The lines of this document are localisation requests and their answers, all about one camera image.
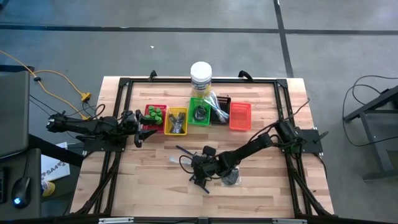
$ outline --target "jar lid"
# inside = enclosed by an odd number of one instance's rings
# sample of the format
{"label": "jar lid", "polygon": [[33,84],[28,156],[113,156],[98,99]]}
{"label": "jar lid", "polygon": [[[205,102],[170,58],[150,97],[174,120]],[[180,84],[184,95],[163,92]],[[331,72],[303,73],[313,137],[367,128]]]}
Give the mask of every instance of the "jar lid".
{"label": "jar lid", "polygon": [[206,62],[194,63],[191,67],[191,77],[196,82],[205,82],[211,78],[211,66]]}

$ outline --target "yellow cable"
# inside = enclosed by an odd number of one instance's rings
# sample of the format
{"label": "yellow cable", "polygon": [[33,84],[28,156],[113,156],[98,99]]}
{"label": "yellow cable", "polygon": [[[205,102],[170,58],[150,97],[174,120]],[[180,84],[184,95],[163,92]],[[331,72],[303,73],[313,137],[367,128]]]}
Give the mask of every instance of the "yellow cable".
{"label": "yellow cable", "polygon": [[54,73],[54,74],[57,74],[57,75],[62,76],[63,78],[65,78],[65,79],[71,84],[71,86],[72,86],[80,95],[83,95],[83,93],[82,93],[80,90],[78,90],[78,88],[72,83],[72,81],[70,81],[69,78],[66,77],[64,74],[61,74],[61,73],[56,72],[56,71],[53,71],[53,70],[39,70],[39,71],[34,72],[33,74],[36,75],[37,73],[40,73],[40,72],[50,72],[50,73]]}
{"label": "yellow cable", "polygon": [[[33,77],[35,77],[35,78],[37,77],[37,76],[35,75],[35,73],[32,72],[32,70],[30,70],[25,64],[23,64],[22,62],[20,62],[18,59],[14,58],[12,55],[9,55],[9,54],[5,53],[5,52],[2,51],[2,50],[0,50],[0,53],[3,53],[4,55],[7,55],[8,57],[14,59],[16,62],[20,63],[23,67],[25,67],[26,70],[28,70],[28,71],[30,72],[30,74],[31,74]],[[43,86],[43,84],[42,84],[41,81],[38,81],[38,83],[39,83],[39,85],[42,87],[42,89],[44,90],[44,92],[46,92],[47,94],[49,94],[49,95],[51,95],[51,96],[54,96],[55,98],[61,100],[62,102],[68,104],[68,105],[69,105],[70,107],[72,107],[78,114],[80,114],[80,116],[81,116],[82,119],[88,119],[88,118],[87,118],[86,116],[84,116],[81,112],[79,112],[71,103],[69,103],[68,101],[62,99],[61,97],[59,97],[59,96],[57,96],[57,95],[55,95],[55,94],[53,94],[53,93],[47,91],[47,90],[44,88],[44,86]]]}

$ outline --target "red basket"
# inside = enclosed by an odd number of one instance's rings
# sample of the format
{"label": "red basket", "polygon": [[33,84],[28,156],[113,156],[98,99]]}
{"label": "red basket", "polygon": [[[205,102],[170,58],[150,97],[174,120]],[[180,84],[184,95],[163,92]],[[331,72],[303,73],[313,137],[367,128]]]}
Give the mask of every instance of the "red basket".
{"label": "red basket", "polygon": [[156,124],[152,124],[152,125],[144,125],[142,128],[144,129],[144,130],[149,130],[149,129],[156,129],[158,132],[163,132],[163,130],[164,130],[164,124],[166,123],[165,122],[165,119],[166,119],[166,108],[167,108],[167,106],[166,105],[146,105],[145,106],[145,115],[148,115],[149,114],[149,109],[148,109],[148,107],[149,106],[153,106],[155,109],[156,108],[160,108],[161,110],[162,110],[162,119],[163,119],[163,123],[161,124],[161,125],[156,125]]}
{"label": "red basket", "polygon": [[229,128],[238,131],[251,129],[251,104],[231,102]]}

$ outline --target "yellow basket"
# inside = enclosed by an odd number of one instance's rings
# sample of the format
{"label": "yellow basket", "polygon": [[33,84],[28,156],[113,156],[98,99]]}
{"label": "yellow basket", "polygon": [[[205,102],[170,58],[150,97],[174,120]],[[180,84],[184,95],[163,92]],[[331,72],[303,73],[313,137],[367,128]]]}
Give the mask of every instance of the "yellow basket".
{"label": "yellow basket", "polygon": [[[185,113],[184,122],[182,123],[182,129],[185,131],[183,134],[170,133],[173,123],[169,120],[169,115],[172,114],[177,117],[179,113]],[[172,136],[184,136],[188,132],[188,108],[167,108],[164,134]]]}

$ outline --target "blue light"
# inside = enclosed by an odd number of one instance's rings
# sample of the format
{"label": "blue light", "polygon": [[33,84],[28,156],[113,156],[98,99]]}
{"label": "blue light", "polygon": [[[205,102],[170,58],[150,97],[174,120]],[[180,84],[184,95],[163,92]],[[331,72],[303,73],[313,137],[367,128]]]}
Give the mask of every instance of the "blue light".
{"label": "blue light", "polygon": [[15,199],[14,199],[14,203],[15,203],[15,204],[19,204],[20,202],[21,202],[21,200],[20,200],[19,198],[15,198]]}

